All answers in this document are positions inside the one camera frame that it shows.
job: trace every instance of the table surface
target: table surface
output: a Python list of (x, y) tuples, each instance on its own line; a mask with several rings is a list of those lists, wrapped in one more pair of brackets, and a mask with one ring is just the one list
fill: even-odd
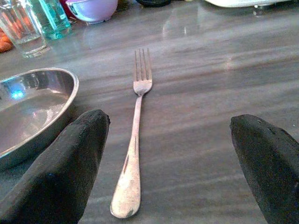
[[(77, 22), (51, 50), (25, 59), (0, 54), (0, 78), (59, 67), (80, 80), (76, 116), (100, 108), (111, 119), (97, 180), (80, 224), (265, 224), (232, 145), (230, 118), (253, 114), (299, 139), (298, 5), (262, 13), (202, 0), (161, 8), (123, 3), (111, 20)], [(136, 95), (134, 50), (149, 48), (154, 86), (142, 105), (142, 202), (114, 218), (109, 205), (125, 159)], [(0, 199), (32, 160), (0, 173)]]

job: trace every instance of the metal fork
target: metal fork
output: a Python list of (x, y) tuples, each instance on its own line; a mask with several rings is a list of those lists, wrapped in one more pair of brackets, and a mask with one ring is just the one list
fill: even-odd
[(133, 88), (138, 95), (135, 105), (132, 135), (121, 175), (117, 182), (110, 205), (110, 212), (117, 218), (134, 215), (140, 206), (140, 170), (139, 170), (139, 122), (142, 97), (150, 91), (153, 82), (151, 75), (150, 51), (135, 51), (135, 72)]

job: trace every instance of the stainless steel plate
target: stainless steel plate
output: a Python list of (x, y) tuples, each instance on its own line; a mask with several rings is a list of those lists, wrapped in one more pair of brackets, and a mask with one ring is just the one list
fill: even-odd
[(0, 81), (0, 170), (40, 153), (63, 130), (78, 78), (56, 68)]

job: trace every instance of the teal glass bottle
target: teal glass bottle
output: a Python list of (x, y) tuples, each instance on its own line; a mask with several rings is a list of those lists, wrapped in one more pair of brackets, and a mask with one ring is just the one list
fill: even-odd
[(70, 22), (59, 0), (27, 0), (27, 4), (36, 15), (46, 38), (60, 39), (71, 32)]

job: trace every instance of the black object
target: black object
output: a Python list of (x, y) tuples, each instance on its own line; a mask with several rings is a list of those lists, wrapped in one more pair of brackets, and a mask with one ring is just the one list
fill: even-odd
[(76, 224), (97, 176), (109, 118), (86, 112), (69, 124), (0, 202), (1, 224)]
[(139, 4), (149, 7), (161, 7), (170, 4), (171, 0), (136, 0)]
[(269, 224), (299, 224), (299, 144), (285, 130), (252, 116), (231, 119), (235, 151)]

